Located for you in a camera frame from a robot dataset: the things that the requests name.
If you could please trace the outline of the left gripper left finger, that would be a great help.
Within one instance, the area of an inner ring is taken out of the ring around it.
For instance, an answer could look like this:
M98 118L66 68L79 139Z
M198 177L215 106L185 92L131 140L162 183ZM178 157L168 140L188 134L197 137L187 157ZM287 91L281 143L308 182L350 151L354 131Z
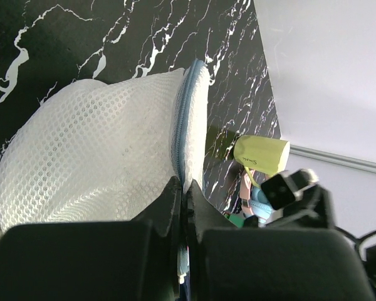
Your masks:
M161 237L178 236L182 188L178 177L173 176L165 185L160 196L152 201L132 221L148 222Z

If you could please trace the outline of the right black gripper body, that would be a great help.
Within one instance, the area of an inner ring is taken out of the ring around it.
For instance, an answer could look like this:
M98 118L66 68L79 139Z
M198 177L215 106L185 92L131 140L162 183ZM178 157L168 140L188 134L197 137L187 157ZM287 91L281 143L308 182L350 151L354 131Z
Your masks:
M364 247L370 239L376 237L376 230L362 236L355 236L337 226L333 217L330 193L316 185L307 189L299 201L283 208L282 217L266 225L268 228L314 228L335 230L347 239L363 263L368 279L376 288L376 244Z

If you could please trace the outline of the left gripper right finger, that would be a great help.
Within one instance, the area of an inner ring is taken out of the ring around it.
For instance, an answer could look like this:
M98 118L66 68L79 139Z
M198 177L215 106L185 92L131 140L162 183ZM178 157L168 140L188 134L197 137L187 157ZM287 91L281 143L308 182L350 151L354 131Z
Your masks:
M187 241L189 245L215 245L237 232L238 227L225 218L205 197L197 181L187 192Z

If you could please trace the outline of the white mesh laundry bag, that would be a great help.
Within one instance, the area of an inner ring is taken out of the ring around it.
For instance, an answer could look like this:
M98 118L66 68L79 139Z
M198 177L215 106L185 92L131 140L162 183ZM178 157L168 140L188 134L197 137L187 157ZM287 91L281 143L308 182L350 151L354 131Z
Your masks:
M171 177L203 182L210 75L201 60L47 100L0 161L0 227L130 220Z

